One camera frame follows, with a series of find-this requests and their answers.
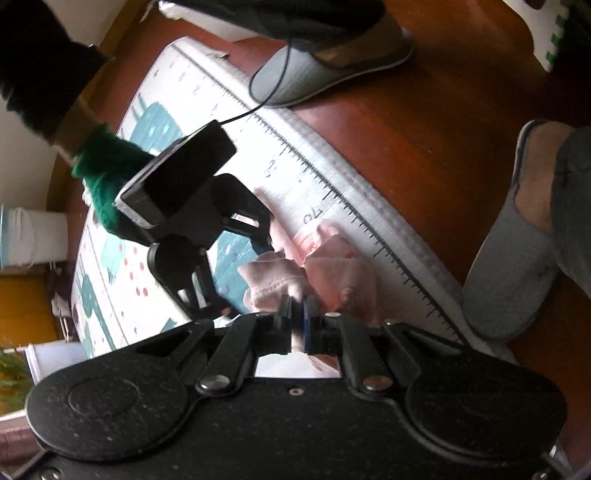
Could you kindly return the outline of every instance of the gray slipper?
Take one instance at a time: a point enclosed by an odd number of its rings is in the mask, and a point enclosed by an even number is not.
[[[349,80],[365,73],[386,70],[403,64],[414,51],[411,33],[402,29],[407,42],[399,51],[376,60],[365,61],[351,68],[334,69],[327,67],[311,53],[305,53],[292,48],[290,60],[281,86],[269,100],[267,106],[281,108],[303,102],[314,95],[345,80]],[[285,66],[287,48],[279,50],[271,59],[256,72],[249,87],[253,100],[262,103],[277,86]]]
[[[519,134],[511,189],[464,285],[464,317],[486,340],[506,342],[523,332],[558,273],[552,238],[526,222],[515,207],[529,135],[544,123],[531,121]]]

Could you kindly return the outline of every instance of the green plant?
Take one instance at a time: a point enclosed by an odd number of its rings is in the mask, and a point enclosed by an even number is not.
[[[0,349],[0,415],[24,408],[32,386],[26,360]]]

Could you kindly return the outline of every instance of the white container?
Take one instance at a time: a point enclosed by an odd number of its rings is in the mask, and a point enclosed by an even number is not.
[[[0,268],[60,262],[68,254],[65,213],[36,212],[2,205]]]
[[[244,40],[245,38],[252,38],[258,35],[246,28],[238,27],[219,18],[196,12],[190,8],[180,7],[170,2],[160,1],[158,8],[166,18],[173,20],[182,18],[229,42]]]
[[[25,354],[35,385],[53,372],[86,360],[80,342],[66,343],[65,340],[27,345]]]

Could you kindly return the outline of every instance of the metal screw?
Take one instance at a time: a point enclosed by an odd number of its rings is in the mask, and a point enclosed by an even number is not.
[[[301,397],[305,393],[306,393],[306,391],[303,388],[298,388],[298,387],[290,388],[290,395],[292,397]]]
[[[210,375],[201,380],[201,386],[205,390],[223,390],[230,384],[230,379],[225,375]]]
[[[393,380],[383,375],[374,375],[363,381],[363,386],[372,392],[383,392],[392,387],[392,385],[394,385]]]
[[[547,480],[548,477],[549,474],[546,470],[540,470],[539,472],[533,474],[531,480]]]
[[[41,480],[60,480],[61,472],[55,468],[46,468],[40,476]]]

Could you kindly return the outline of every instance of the brown floor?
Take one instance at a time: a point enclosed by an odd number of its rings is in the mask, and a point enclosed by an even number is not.
[[[531,55],[525,24],[501,0],[388,0],[416,37],[407,65],[336,87],[296,108],[401,212],[463,282],[501,208],[521,126],[532,118],[591,124],[589,71],[562,62],[548,75]],[[190,35],[254,72],[281,44],[228,44],[152,13],[120,44],[92,106],[117,128],[159,52]],[[69,187],[72,225],[81,188]],[[72,249],[80,228],[72,229]],[[591,301],[561,278],[540,318],[512,348],[558,383],[569,402],[563,442],[571,461],[591,456]]]

